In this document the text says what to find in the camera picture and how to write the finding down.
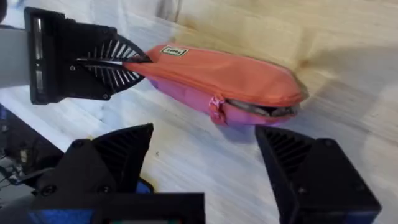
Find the fabric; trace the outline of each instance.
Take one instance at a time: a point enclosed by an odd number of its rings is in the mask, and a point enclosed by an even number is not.
[[[125,63],[160,91],[211,116],[216,124],[275,124],[289,119],[260,116],[225,103],[240,100],[264,106],[293,106],[303,100],[292,73],[273,63],[176,44],[147,52],[153,63]]]

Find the black 3d-printed part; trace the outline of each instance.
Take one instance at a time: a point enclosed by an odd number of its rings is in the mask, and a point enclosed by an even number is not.
[[[257,126],[281,224],[370,224],[381,205],[332,139]]]
[[[144,77],[112,62],[150,62],[113,27],[77,23],[64,14],[25,8],[33,104],[66,97],[109,100]]]
[[[205,223],[204,194],[136,194],[152,124],[92,141],[74,141],[58,166],[41,177],[30,216],[35,223],[178,220]]]
[[[153,131],[153,125],[147,124],[121,129],[93,140],[95,149],[118,185],[118,192],[136,191]]]

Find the zipper pull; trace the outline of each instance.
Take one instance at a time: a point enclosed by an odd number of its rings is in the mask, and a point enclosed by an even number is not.
[[[221,105],[225,99],[220,94],[211,97],[209,102],[210,117],[215,124],[226,125],[226,118]]]

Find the wood grain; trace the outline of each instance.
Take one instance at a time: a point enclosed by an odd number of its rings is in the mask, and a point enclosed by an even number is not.
[[[383,205],[398,211],[398,2],[392,0],[26,1],[117,27],[147,50],[166,41],[247,55],[295,71],[309,98],[283,128],[335,138]],[[217,127],[144,80],[109,102],[33,106],[29,89],[0,102],[59,148],[153,122],[142,174],[162,192],[206,192],[208,223],[278,223],[253,128]]]

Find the blue part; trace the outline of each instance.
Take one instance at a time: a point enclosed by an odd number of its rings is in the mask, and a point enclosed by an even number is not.
[[[138,182],[136,193],[150,194],[151,191],[143,182]],[[30,217],[34,223],[90,224],[93,212],[93,210],[41,210],[39,214],[31,213]]]
[[[151,193],[150,188],[148,186],[146,186],[144,183],[140,182],[140,181],[137,183],[136,192],[138,194],[149,194],[149,193]]]

